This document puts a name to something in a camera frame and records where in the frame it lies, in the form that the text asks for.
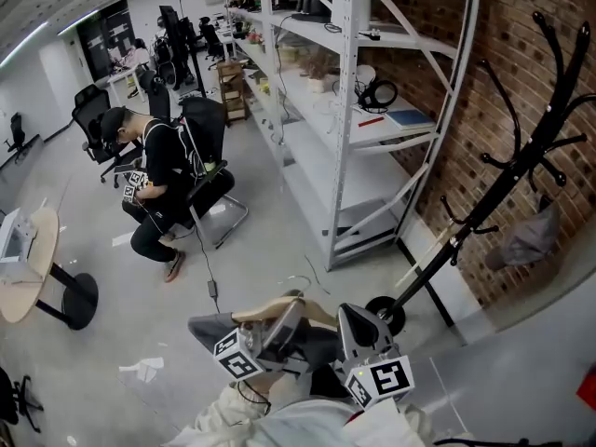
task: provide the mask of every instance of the red brick wall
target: red brick wall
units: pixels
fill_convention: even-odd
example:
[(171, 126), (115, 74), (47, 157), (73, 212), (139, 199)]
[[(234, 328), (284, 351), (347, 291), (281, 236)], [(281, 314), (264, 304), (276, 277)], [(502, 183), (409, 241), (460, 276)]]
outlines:
[[(464, 0), (393, 0), (422, 34), (456, 44), (463, 16)], [(553, 24), (561, 43), (565, 64), (574, 48), (576, 31), (586, 18), (595, 15), (593, 8), (580, 7), (578, 2), (596, 0), (481, 0), (472, 57), (464, 87), (440, 155), (417, 206), (423, 219), (437, 235), (447, 224), (439, 198), (446, 195), (454, 212), (464, 217), (486, 192), (499, 170), (484, 165), (479, 155), (488, 152), (500, 160), (508, 160), (513, 148), (512, 122), (488, 75), (478, 67), (486, 58), (508, 92), (522, 128), (522, 142), (535, 128), (552, 94), (554, 60), (549, 46), (532, 20), (532, 12), (541, 11)], [(373, 13), (388, 19), (379, 2)], [(577, 94), (596, 92), (596, 58), (592, 41), (580, 74)], [(449, 74), (451, 61), (437, 56)], [(444, 89), (422, 53), (396, 49), (370, 49), (363, 59), (377, 67), (379, 73), (392, 79), (400, 95), (418, 108), (436, 117), (440, 111)], [(584, 104), (563, 128), (560, 137), (585, 132), (589, 141), (550, 153), (550, 160), (564, 170), (568, 182), (560, 192), (550, 176), (537, 169), (535, 181), (551, 197), (557, 197), (562, 210), (561, 232), (555, 257), (565, 250), (596, 207), (596, 105)], [(395, 154), (397, 160), (412, 173), (419, 167), (426, 146), (415, 146)], [(541, 263), (532, 266), (508, 267), (493, 273), (484, 266), (484, 256), (497, 246), (516, 220), (535, 212), (532, 191), (526, 180), (498, 207), (486, 222), (498, 224), (497, 234), (469, 237), (459, 255), (458, 268), (482, 305), (489, 305), (505, 293), (519, 291)]]

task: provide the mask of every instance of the wooden tabletop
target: wooden tabletop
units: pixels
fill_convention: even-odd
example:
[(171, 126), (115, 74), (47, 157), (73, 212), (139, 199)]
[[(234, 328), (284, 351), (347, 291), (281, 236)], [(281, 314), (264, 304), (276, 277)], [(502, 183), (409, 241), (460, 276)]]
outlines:
[(29, 252), (29, 265), (42, 276), (42, 280), (7, 285), (0, 281), (0, 313), (9, 323), (21, 321), (34, 307), (46, 283), (58, 246), (60, 223), (54, 209), (42, 207), (31, 215), (30, 220), (37, 227), (37, 236)]

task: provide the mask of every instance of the black pants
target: black pants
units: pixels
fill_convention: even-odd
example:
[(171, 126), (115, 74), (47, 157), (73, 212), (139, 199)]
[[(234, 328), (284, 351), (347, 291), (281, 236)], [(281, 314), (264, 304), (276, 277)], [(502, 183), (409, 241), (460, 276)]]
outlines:
[(176, 222), (174, 217), (125, 201), (122, 202), (122, 209), (141, 224), (130, 239), (134, 251), (156, 262), (171, 262), (176, 258), (175, 249), (159, 242), (161, 236), (167, 234)]

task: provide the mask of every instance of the office chair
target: office chair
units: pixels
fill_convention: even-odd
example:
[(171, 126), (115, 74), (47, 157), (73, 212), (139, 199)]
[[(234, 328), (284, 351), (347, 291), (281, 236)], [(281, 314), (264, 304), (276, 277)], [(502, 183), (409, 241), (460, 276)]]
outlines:
[(13, 386), (8, 374), (0, 368), (0, 419), (15, 426), (19, 423), (18, 414), (24, 415), (34, 431), (39, 434), (41, 429), (35, 426), (29, 409), (43, 412), (44, 407), (28, 392), (28, 382), (31, 383), (31, 377), (24, 376), (20, 384), (15, 382)]
[(205, 57), (205, 60), (209, 56), (211, 56), (211, 61), (215, 61), (216, 58), (222, 59), (224, 57), (224, 45), (222, 45), (222, 42), (220, 42), (220, 39), (217, 37), (213, 25), (203, 25), (201, 27), (201, 32), (207, 42), (207, 56)]
[(157, 73), (151, 70), (144, 72), (139, 78), (139, 84), (147, 93), (147, 99), (149, 100), (149, 114), (170, 124), (169, 91), (162, 81)]
[[(105, 174), (114, 169), (115, 166), (127, 164), (130, 161), (141, 157), (142, 145), (135, 141), (134, 149), (122, 155), (127, 144), (115, 144), (111, 147), (104, 147), (102, 143), (102, 128), (100, 126), (100, 115), (110, 109), (110, 98), (105, 89), (99, 89), (95, 85), (89, 85), (74, 96), (73, 120), (81, 127), (87, 136), (87, 142), (83, 142), (83, 150), (91, 160), (103, 164), (111, 159), (112, 164), (102, 175), (100, 180), (105, 183)], [(118, 176), (114, 175), (114, 188), (118, 188)]]
[[(208, 98), (186, 98), (180, 102), (180, 105), (183, 107), (180, 120), (190, 142), (187, 145), (194, 148), (199, 164), (201, 161), (209, 160), (216, 164), (215, 169), (197, 179), (195, 187), (188, 193), (186, 202), (192, 220), (182, 221), (181, 224), (189, 229), (193, 224), (196, 225), (203, 243), (208, 247), (219, 249), (249, 214), (245, 205), (227, 194), (234, 187), (235, 180), (232, 173), (225, 168), (227, 161), (222, 159), (225, 110), (221, 103)], [(236, 207), (241, 210), (241, 214), (217, 239), (212, 239), (201, 218), (221, 199), (230, 206), (222, 212)]]
[(19, 113), (15, 113), (10, 118), (10, 131), (12, 132), (12, 144), (8, 142), (8, 139), (4, 141), (4, 144), (8, 146), (8, 151), (11, 153), (17, 151), (15, 157), (15, 164), (21, 161), (21, 156), (27, 156), (27, 149), (23, 145), (25, 142), (25, 132), (22, 130), (22, 118)]

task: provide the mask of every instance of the black coat rack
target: black coat rack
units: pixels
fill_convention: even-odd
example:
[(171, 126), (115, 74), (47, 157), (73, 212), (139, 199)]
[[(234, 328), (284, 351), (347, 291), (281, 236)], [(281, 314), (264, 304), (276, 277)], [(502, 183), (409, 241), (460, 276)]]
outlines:
[(561, 132), (563, 124), (577, 106), (584, 102), (596, 101), (596, 94), (592, 93), (579, 96), (569, 102), (576, 87), (577, 78), (584, 57), (588, 51), (589, 24), (587, 21), (584, 22), (577, 32), (574, 54), (565, 71), (562, 62), (561, 46), (559, 45), (559, 40), (555, 34), (555, 29), (552, 26), (547, 25), (545, 18), (541, 13), (535, 12), (533, 18), (535, 23), (540, 27), (542, 34), (547, 38), (555, 58), (557, 79), (550, 103), (547, 105), (545, 113), (542, 115), (534, 132), (522, 148), (522, 132), (513, 104), (511, 104), (511, 100), (499, 82), (489, 62), (487, 60), (482, 60), (480, 62), (480, 65), (493, 80), (494, 85), (505, 101), (505, 105), (511, 114), (514, 137), (513, 156), (509, 161), (501, 162), (487, 153), (481, 155), (482, 162), (491, 164), (492, 166), (501, 169), (502, 172), (469, 215), (463, 220), (456, 218), (449, 207), (447, 198), (445, 196), (440, 198), (440, 201), (447, 210), (452, 221), (461, 225), (459, 232), (449, 239), (449, 242), (443, 246), (418, 278), (397, 300), (393, 301), (393, 303), (388, 303), (387, 300), (391, 301), (391, 298), (379, 297), (369, 302), (367, 308), (371, 309), (371, 311), (376, 313), (380, 318), (387, 320), (393, 334), (397, 334), (401, 331), (405, 324), (405, 313), (403, 311), (404, 304), (423, 288), (448, 261), (450, 261), (453, 266), (457, 264), (457, 254), (470, 234), (482, 235), (490, 232), (497, 232), (499, 230), (497, 226), (481, 228), (481, 224), (511, 192), (521, 177), (527, 173), (530, 186), (536, 191), (534, 169), (540, 164), (552, 175), (552, 177), (554, 177), (557, 185), (560, 187), (565, 186), (567, 181), (566, 175), (558, 170), (547, 159), (546, 155), (558, 147), (588, 140), (586, 134), (581, 134), (579, 136), (555, 141), (559, 132)]

